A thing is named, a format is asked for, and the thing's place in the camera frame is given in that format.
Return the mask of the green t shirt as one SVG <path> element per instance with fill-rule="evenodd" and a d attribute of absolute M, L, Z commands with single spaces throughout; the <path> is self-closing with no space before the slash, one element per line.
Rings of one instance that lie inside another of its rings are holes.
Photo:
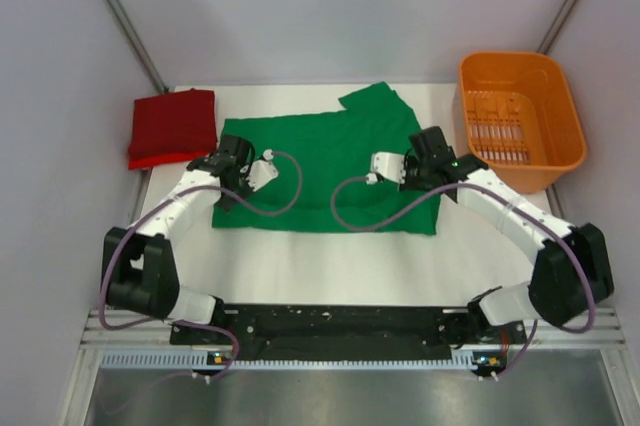
<path fill-rule="evenodd" d="M 276 217 L 257 215 L 242 206 L 229 212 L 215 208 L 213 228 L 342 233 L 345 229 L 335 213 L 365 227 L 419 198 L 419 192 L 400 191 L 392 182 L 359 182 L 340 193 L 334 191 L 342 181 L 364 176 L 374 153 L 405 154 L 409 136 L 420 129 L 414 110 L 384 82 L 343 96 L 339 103 L 338 112 L 226 120 L 224 133 L 249 140 L 258 152 L 272 149 L 293 157 L 275 158 L 278 178 L 250 202 L 264 210 L 279 210 L 291 200 L 296 203 Z"/>

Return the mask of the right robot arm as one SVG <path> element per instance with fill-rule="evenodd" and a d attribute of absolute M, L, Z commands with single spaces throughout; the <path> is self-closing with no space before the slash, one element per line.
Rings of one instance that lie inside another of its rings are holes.
<path fill-rule="evenodd" d="M 591 223 L 573 225 L 533 205 L 478 157 L 456 155 L 437 126 L 411 135 L 409 142 L 401 188 L 447 194 L 509 239 L 532 265 L 529 280 L 473 299 L 479 309 L 466 318 L 469 334 L 487 342 L 504 324 L 527 319 L 541 319 L 574 334 L 589 331 L 597 304 L 614 292 L 603 232 Z"/>

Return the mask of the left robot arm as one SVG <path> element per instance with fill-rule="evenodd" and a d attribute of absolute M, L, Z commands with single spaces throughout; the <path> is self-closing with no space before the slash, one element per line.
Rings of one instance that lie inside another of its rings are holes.
<path fill-rule="evenodd" d="M 104 239 L 100 318 L 113 306 L 146 320 L 186 321 L 205 342 L 226 333 L 216 312 L 219 300 L 180 283 L 174 249 L 197 218 L 216 203 L 232 204 L 250 193 L 248 175 L 255 148 L 246 139 L 224 135 L 218 149 L 188 163 L 160 203 L 127 228 L 112 228 Z"/>

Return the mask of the folded red t shirt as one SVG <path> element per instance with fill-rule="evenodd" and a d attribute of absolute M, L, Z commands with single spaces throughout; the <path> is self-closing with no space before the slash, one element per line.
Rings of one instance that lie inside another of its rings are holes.
<path fill-rule="evenodd" d="M 134 101 L 128 168 L 193 160 L 216 149 L 215 93 L 189 89 Z"/>

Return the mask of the orange plastic basket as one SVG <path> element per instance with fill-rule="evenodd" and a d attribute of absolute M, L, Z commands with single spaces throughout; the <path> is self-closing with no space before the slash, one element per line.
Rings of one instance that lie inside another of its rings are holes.
<path fill-rule="evenodd" d="M 521 194 L 546 190 L 587 155 L 560 65 L 534 52 L 480 51 L 461 60 L 454 149 L 486 162 Z"/>

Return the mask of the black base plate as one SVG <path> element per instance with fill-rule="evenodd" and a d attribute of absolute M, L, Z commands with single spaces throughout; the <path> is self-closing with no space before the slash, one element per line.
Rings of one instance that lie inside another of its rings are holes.
<path fill-rule="evenodd" d="M 214 324 L 241 360 L 435 360 L 465 345 L 525 342 L 524 326 L 490 326 L 466 308 L 228 303 Z"/>

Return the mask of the aluminium frame rail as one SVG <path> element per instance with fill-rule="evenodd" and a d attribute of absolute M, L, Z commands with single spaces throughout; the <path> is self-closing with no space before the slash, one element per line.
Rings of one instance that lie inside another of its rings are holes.
<path fill-rule="evenodd" d="M 91 311 L 80 340 L 81 349 L 138 348 L 170 345 L 173 329 L 161 321 L 151 321 L 118 330 L 105 329 L 96 311 Z M 583 334 L 563 332 L 544 321 L 538 327 L 530 345 L 540 350 L 602 350 L 624 349 L 626 338 L 612 308 L 599 308 L 593 328 Z"/>

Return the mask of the left corner metal post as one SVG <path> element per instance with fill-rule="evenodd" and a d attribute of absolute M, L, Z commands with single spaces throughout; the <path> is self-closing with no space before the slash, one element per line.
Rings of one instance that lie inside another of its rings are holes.
<path fill-rule="evenodd" d="M 120 0 L 103 1 L 154 90 L 158 94 L 167 93 L 169 88 L 155 66 L 122 2 Z"/>

